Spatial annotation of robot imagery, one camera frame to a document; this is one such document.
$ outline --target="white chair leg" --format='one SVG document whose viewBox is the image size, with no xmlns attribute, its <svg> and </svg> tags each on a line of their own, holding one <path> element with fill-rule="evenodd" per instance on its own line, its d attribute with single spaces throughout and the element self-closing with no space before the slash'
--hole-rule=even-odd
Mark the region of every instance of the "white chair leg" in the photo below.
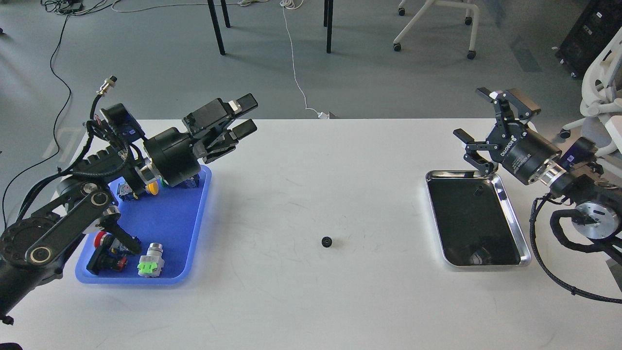
<svg viewBox="0 0 622 350">
<path fill-rule="evenodd" d="M 612 150 L 599 148 L 596 152 L 597 156 L 603 156 L 615 151 L 616 149 L 622 149 L 622 115 L 612 116 L 605 123 L 605 129 L 607 129 L 609 136 L 611 136 L 611 144 L 605 148 L 610 148 L 611 145 L 614 145 L 614 147 Z"/>
<path fill-rule="evenodd" d="M 598 151 L 596 151 L 594 155 L 596 157 L 606 156 L 607 154 L 615 152 L 616 149 L 618 149 L 618 146 L 616 145 L 615 142 L 612 141 L 610 144 L 606 145 L 605 147 L 599 148 Z"/>
<path fill-rule="evenodd" d="M 574 128 L 578 128 L 579 126 L 583 125 L 584 121 L 585 121 L 585 118 L 581 118 L 579 120 L 575 120 L 575 121 L 573 121 L 571 123 L 568 123 L 568 124 L 562 126 L 562 129 L 564 129 L 564 130 L 572 130 Z"/>
<path fill-rule="evenodd" d="M 421 18 L 421 16 L 423 16 L 425 12 L 430 9 L 430 6 L 434 5 L 435 2 L 437 2 L 437 0 L 425 0 L 425 4 L 421 7 L 419 12 L 417 12 L 417 14 L 411 19 L 411 21 L 406 24 L 404 29 L 402 29 L 402 31 L 397 35 L 397 37 L 393 40 L 393 44 L 398 44 L 399 41 L 402 40 L 406 33 L 408 33 L 408 31 L 412 28 L 412 26 L 415 25 L 415 23 Z"/>
<path fill-rule="evenodd" d="M 471 28 L 471 42 L 469 43 L 468 50 L 475 51 L 475 41 L 477 40 L 477 28 L 480 25 L 480 8 L 478 8 L 477 5 L 471 4 L 470 1 L 455 2 L 455 1 L 438 0 L 435 4 L 439 6 L 469 9 L 473 12 L 473 27 Z"/>
<path fill-rule="evenodd" d="M 471 3 L 471 0 L 463 0 L 463 1 L 466 2 L 467 4 Z M 472 17 L 471 9 L 466 9 L 465 17 Z"/>
</svg>

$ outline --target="chair wheel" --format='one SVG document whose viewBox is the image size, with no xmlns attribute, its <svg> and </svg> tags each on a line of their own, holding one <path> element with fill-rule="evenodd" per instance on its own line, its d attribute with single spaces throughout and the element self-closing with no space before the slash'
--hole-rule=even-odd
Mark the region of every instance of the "chair wheel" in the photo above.
<svg viewBox="0 0 622 350">
<path fill-rule="evenodd" d="M 563 139 L 567 139 L 570 137 L 570 130 L 566 130 L 566 129 L 561 129 L 559 131 L 559 137 L 563 138 Z"/>
</svg>

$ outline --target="white chair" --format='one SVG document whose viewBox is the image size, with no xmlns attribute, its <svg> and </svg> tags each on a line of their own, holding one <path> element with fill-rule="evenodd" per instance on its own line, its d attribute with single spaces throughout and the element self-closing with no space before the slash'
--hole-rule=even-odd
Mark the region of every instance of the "white chair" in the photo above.
<svg viewBox="0 0 622 350">
<path fill-rule="evenodd" d="M 397 13 L 400 16 L 403 16 L 406 13 L 406 10 L 404 10 L 404 4 L 406 3 L 406 1 L 407 0 L 402 0 L 398 5 Z M 414 26 L 415 22 L 417 22 L 421 18 L 421 16 L 423 16 L 430 9 L 430 7 L 432 7 L 432 5 L 466 9 L 465 24 L 468 26 L 473 25 L 473 27 L 471 28 L 471 42 L 469 43 L 468 54 L 466 55 L 466 57 L 470 60 L 474 59 L 476 54 L 475 39 L 477 38 L 477 27 L 480 24 L 480 9 L 476 5 L 472 4 L 471 0 L 425 0 L 425 4 L 423 5 L 423 7 L 421 7 L 419 12 L 415 14 L 411 21 L 408 22 L 405 28 L 393 40 L 393 49 L 395 51 L 402 50 L 402 45 L 399 43 L 400 40 L 402 40 L 402 38 L 406 35 L 406 33 L 408 33 L 412 26 Z"/>
<path fill-rule="evenodd" d="M 564 125 L 561 138 L 569 138 L 570 130 L 582 127 L 581 134 L 596 143 L 597 156 L 622 149 L 622 28 L 587 68 L 581 84 L 579 110 L 584 118 Z"/>
</svg>

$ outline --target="silver motor flange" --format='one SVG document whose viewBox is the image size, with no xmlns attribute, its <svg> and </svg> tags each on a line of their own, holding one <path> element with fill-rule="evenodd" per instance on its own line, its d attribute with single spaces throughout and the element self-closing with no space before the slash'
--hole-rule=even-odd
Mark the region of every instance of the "silver motor flange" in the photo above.
<svg viewBox="0 0 622 350">
<path fill-rule="evenodd" d="M 611 236 L 620 225 L 620 217 L 616 212 L 598 203 L 581 203 L 575 209 L 595 221 L 594 224 L 587 225 L 572 223 L 580 234 L 589 239 L 605 239 Z"/>
</svg>

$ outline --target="blue tray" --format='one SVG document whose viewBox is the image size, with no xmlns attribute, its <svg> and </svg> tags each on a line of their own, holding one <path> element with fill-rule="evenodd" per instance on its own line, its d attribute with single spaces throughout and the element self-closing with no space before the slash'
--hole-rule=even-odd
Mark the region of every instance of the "blue tray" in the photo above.
<svg viewBox="0 0 622 350">
<path fill-rule="evenodd" d="M 137 201 L 119 200 L 119 225 L 141 240 L 141 255 L 147 253 L 150 243 L 162 244 L 164 267 L 160 277 L 146 278 L 138 275 L 140 255 L 128 257 L 128 264 L 121 272 L 102 270 L 99 275 L 90 273 L 86 264 L 95 251 L 93 241 L 96 235 L 90 234 L 76 264 L 75 274 L 78 281 L 89 284 L 173 285 L 183 280 L 190 272 L 197 246 L 211 181 L 209 168 L 201 165 L 199 177 L 199 186 L 194 189 L 160 186 L 160 192 L 156 196 L 145 194 Z M 116 193 L 121 181 L 122 178 L 110 184 L 113 193 Z"/>
</svg>

